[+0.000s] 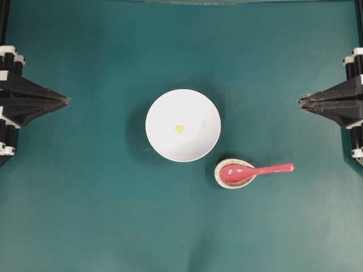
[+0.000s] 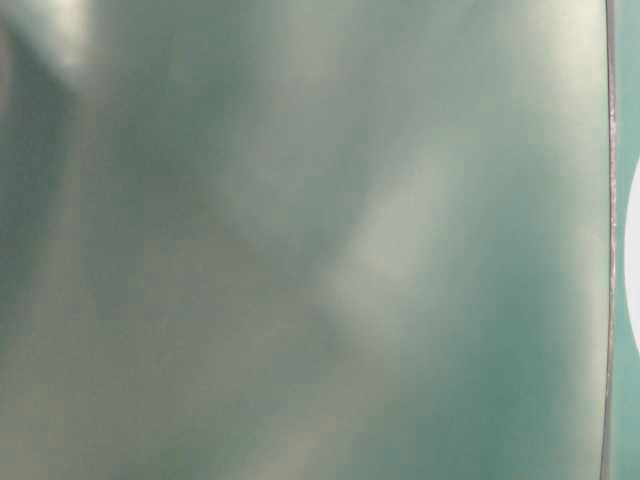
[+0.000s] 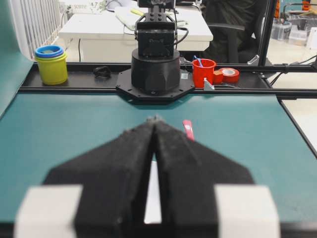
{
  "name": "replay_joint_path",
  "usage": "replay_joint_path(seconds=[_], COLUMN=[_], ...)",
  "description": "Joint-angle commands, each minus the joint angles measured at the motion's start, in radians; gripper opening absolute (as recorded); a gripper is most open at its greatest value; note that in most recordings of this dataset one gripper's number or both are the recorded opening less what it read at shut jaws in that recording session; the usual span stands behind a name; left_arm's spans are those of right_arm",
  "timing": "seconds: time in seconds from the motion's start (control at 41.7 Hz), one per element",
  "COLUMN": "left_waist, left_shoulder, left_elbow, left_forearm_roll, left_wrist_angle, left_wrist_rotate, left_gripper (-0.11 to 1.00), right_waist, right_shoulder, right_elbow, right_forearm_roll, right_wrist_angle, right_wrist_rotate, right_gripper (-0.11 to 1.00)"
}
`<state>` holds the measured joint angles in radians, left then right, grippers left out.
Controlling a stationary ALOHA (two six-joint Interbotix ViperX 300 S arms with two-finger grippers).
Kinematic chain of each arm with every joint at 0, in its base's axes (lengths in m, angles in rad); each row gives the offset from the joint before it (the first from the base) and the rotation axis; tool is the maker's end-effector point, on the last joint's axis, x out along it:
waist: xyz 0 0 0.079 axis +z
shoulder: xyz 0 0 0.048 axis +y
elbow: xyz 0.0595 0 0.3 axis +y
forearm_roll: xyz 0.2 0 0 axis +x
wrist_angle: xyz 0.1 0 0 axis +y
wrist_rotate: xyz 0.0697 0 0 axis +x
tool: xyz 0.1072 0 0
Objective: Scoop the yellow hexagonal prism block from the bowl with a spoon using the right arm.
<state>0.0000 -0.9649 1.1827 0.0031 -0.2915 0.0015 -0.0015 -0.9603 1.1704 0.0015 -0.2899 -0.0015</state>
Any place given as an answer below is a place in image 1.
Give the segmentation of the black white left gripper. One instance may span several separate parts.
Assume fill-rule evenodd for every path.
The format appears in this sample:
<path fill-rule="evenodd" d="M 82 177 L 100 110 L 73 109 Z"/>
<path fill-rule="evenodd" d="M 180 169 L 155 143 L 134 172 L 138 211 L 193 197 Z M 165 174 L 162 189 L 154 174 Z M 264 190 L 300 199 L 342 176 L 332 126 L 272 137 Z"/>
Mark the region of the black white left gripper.
<path fill-rule="evenodd" d="M 18 54 L 14 46 L 1 46 L 1 165 L 15 155 L 21 127 L 69 105 L 68 97 L 22 77 L 24 64 L 24 57 Z M 19 104 L 20 96 L 61 102 L 25 107 Z"/>

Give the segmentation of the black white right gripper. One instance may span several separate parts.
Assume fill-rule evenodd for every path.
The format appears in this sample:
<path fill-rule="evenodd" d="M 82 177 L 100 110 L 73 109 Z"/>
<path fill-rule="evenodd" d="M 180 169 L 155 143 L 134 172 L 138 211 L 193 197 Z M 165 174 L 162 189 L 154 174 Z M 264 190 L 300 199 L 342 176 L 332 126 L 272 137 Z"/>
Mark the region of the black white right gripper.
<path fill-rule="evenodd" d="M 351 133 L 352 158 L 362 165 L 362 102 L 325 102 L 362 99 L 362 47 L 343 59 L 347 80 L 327 90 L 307 95 L 299 107 L 347 126 Z"/>

